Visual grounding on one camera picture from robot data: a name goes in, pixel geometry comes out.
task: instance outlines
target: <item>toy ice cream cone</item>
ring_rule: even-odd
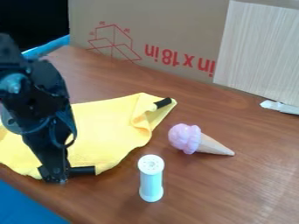
[[[168,138],[173,147],[192,154],[195,151],[219,155],[234,156],[234,152],[213,138],[201,133],[199,126],[183,123],[175,125],[169,131]]]

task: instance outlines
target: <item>yellow towel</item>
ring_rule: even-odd
[[[71,166],[95,165],[96,174],[118,165],[136,147],[144,146],[152,130],[177,105],[157,108],[163,98],[133,94],[106,101],[72,105],[78,138],[68,149]],[[13,171],[41,179],[39,160],[22,137],[0,127],[0,163]]]

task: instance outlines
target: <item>spool of thread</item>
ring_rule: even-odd
[[[139,159],[140,197],[147,202],[155,202],[163,197],[164,161],[156,155],[146,155]]]

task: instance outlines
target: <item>blue surface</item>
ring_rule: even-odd
[[[22,52],[27,59],[38,59],[48,53],[60,48],[61,46],[68,46],[70,43],[70,35],[55,39],[45,45],[34,47],[28,51]]]
[[[1,224],[69,223],[0,180]]]

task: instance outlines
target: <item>wooden table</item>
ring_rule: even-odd
[[[148,68],[111,61],[64,47],[48,59],[60,70],[72,102],[90,102],[138,92],[178,101],[149,144],[96,177],[49,185],[3,165],[0,177],[75,223],[299,223],[299,117],[266,110],[258,96],[213,87]],[[198,124],[236,152],[235,157],[185,155],[170,147],[169,128]],[[137,160],[161,156],[163,198],[138,195]]]

